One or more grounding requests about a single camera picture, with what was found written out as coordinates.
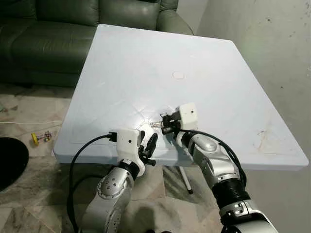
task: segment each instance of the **white wall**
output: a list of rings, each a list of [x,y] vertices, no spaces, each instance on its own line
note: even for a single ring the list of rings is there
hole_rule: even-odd
[[[179,0],[177,12],[197,33],[208,0]]]
[[[197,32],[236,44],[309,159],[310,15],[310,0],[209,0]],[[310,166],[247,174],[249,192],[280,233],[311,232]]]

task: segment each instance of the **white plastic table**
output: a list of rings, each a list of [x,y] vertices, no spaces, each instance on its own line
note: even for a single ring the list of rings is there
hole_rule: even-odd
[[[99,25],[54,147],[70,163],[87,141],[129,127],[159,133],[159,165],[192,161],[149,122],[194,102],[199,129],[225,141],[247,169],[298,170],[308,160],[229,40]],[[87,147],[78,163],[114,164],[116,144]]]

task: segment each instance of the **small toy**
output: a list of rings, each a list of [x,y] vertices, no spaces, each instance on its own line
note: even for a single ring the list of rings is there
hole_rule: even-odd
[[[50,141],[52,134],[49,131],[46,131],[44,134],[38,136],[35,133],[32,133],[31,137],[33,138],[34,143],[38,145],[39,140],[43,140],[44,142]]]

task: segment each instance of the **tiled floor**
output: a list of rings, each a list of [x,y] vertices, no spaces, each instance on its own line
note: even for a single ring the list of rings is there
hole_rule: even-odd
[[[66,213],[69,166],[59,164],[51,150],[61,128],[71,88],[40,87],[31,89],[0,84],[0,103],[7,111],[0,112],[0,121],[38,123],[18,125],[0,123],[0,137],[21,140],[28,148],[30,159],[22,176],[0,192],[0,233],[70,233]],[[52,140],[35,146],[31,133],[49,130]],[[75,167],[76,177],[105,174],[109,166],[82,165]],[[154,229],[173,233],[219,233],[218,209],[205,180],[197,167],[185,168],[194,194],[189,195],[175,167],[148,167],[137,178],[132,200],[126,208],[120,233],[143,233]],[[75,192],[76,218],[79,223],[87,204],[92,200],[98,179],[84,182]]]

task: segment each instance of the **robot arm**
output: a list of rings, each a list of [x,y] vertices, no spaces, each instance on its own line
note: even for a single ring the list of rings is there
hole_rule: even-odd
[[[141,144],[144,131],[124,129],[117,134],[120,161],[99,182],[96,194],[82,219],[81,233],[115,233],[121,214],[131,199],[134,180],[143,175],[145,165],[155,165],[149,159],[156,148],[157,134],[153,134],[146,148]]]
[[[245,191],[245,173],[239,161],[229,156],[230,148],[221,140],[216,143],[207,133],[196,131],[195,105],[181,105],[172,115],[161,116],[163,120],[152,126],[161,127],[163,134],[173,133],[177,144],[188,151],[202,170],[220,209],[222,233],[277,233]],[[227,146],[227,154],[221,145]]]

